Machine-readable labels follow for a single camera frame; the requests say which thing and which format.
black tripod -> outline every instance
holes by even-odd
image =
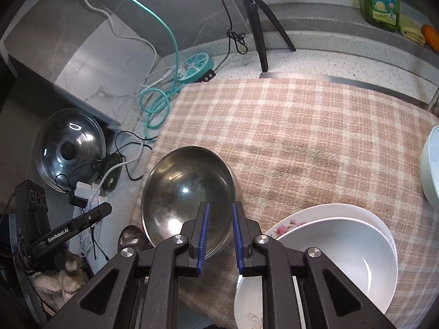
[[[256,50],[259,54],[259,59],[261,61],[261,68],[263,72],[268,71],[268,61],[267,61],[267,50],[265,48],[264,35],[262,33],[261,20],[259,18],[258,7],[265,13],[271,23],[276,27],[277,31],[280,33],[284,41],[287,43],[289,49],[293,52],[296,50],[294,48],[293,42],[291,42],[284,28],[280,24],[279,20],[276,18],[274,13],[270,10],[270,7],[262,0],[242,0],[244,3],[245,11],[247,12],[247,17],[249,18],[250,28],[252,29],[253,38],[255,39]]]

lid knob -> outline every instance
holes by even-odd
[[[73,143],[66,141],[61,145],[61,156],[66,161],[71,161],[76,156],[76,147]]]

white plate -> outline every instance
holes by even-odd
[[[421,153],[421,184],[429,203],[439,210],[439,126],[434,126]]]
[[[388,227],[379,217],[355,205],[333,203],[312,206],[286,217],[265,234],[276,239],[298,226],[328,217],[349,217],[362,220],[376,227],[390,242],[396,262],[398,262],[396,244]],[[260,277],[238,277],[234,315],[239,329],[259,329],[262,327],[262,285]]]

white cable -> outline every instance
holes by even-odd
[[[170,76],[170,74],[172,74],[172,72],[174,71],[174,69],[175,69],[175,67],[174,66],[172,66],[172,67],[166,67],[166,68],[162,68],[162,69],[159,69],[159,70],[155,70],[155,71],[153,71],[152,73],[149,73],[149,74],[147,74],[146,76],[145,76],[145,78],[143,78],[143,80],[140,82],[140,86],[142,87],[142,88],[148,88],[148,87],[151,87],[150,85],[146,85],[145,83],[146,83],[146,80],[148,80],[148,78],[150,78],[150,76],[152,76],[152,75],[154,75],[154,74],[157,74],[158,72],[161,72],[161,71],[164,71],[164,70],[168,70],[168,72],[165,74],[165,75],[163,75],[163,77],[162,78],[164,78],[166,75],[168,75],[167,76],[167,78]]]
[[[118,167],[122,167],[124,165],[128,165],[132,162],[137,161],[141,156],[142,156],[142,151],[143,151],[143,146],[144,146],[144,141],[142,140],[142,142],[140,143],[140,149],[139,149],[139,153],[137,154],[137,156],[135,158],[133,158],[132,160],[126,161],[126,162],[122,162],[119,163],[117,165],[114,165],[113,167],[111,167],[102,177],[102,180],[100,181],[99,185],[97,186],[96,190],[92,193],[91,197],[89,198],[88,204],[87,206],[91,205],[93,203],[93,200],[96,198],[96,195],[98,194],[98,192],[100,191],[100,188],[102,187],[102,185],[105,182],[105,179],[108,177],[108,175],[115,170]]]
[[[88,203],[87,203],[87,207],[86,207],[86,211],[89,211],[91,209],[91,204],[93,203],[94,199],[96,198],[96,195],[98,195],[102,184],[104,184],[106,178],[108,177],[108,175],[115,170],[118,167],[122,167],[124,165],[128,165],[129,163],[135,162],[136,160],[138,160],[141,155],[142,155],[142,151],[143,151],[143,145],[144,145],[144,141],[142,141],[140,143],[140,149],[139,149],[139,153],[137,154],[137,156],[135,158],[133,158],[132,160],[126,161],[126,162],[122,162],[119,163],[117,165],[114,165],[113,167],[111,167],[102,177],[102,180],[100,181],[99,185],[97,186],[96,190],[91,194]],[[100,239],[100,228],[101,228],[102,224],[101,222],[97,222],[96,225],[94,226],[94,241],[95,243],[97,243]],[[80,256],[85,257],[87,256],[87,254],[89,253],[89,251],[92,249],[93,247],[93,241],[91,238],[91,229],[88,229],[85,232],[80,232],[79,233],[79,239],[80,239]]]
[[[125,39],[133,39],[133,40],[135,40],[135,41],[141,41],[141,42],[144,42],[144,43],[146,43],[148,46],[151,47],[151,49],[152,49],[153,52],[154,52],[154,60],[152,61],[152,63],[151,63],[151,67],[149,68],[149,70],[148,70],[148,72],[147,72],[147,74],[150,74],[151,71],[152,71],[152,68],[154,68],[155,61],[157,60],[157,50],[155,49],[154,45],[153,45],[150,41],[148,41],[147,39],[144,39],[144,38],[142,38],[142,37],[136,37],[136,36],[121,36],[121,35],[118,35],[118,34],[116,33],[116,28],[115,28],[115,26],[114,26],[113,19],[111,18],[111,15],[110,15],[107,11],[101,10],[100,8],[97,8],[97,7],[93,7],[93,6],[88,2],[88,0],[84,0],[84,2],[85,2],[85,4],[86,4],[91,10],[93,10],[93,11],[97,11],[97,12],[100,12],[100,13],[106,15],[106,17],[108,18],[108,22],[109,22],[109,24],[110,24],[110,27],[111,27],[111,31],[113,32],[113,34],[114,34],[116,37],[118,37],[118,38],[125,38]]]

white plug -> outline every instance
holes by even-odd
[[[89,198],[92,194],[92,191],[96,190],[97,187],[98,185],[95,183],[93,183],[93,185],[90,185],[79,181],[76,183],[75,196],[90,201]],[[106,196],[95,197],[92,204],[87,204],[87,208],[93,209],[99,204],[105,203],[106,201],[108,201],[108,198]]]

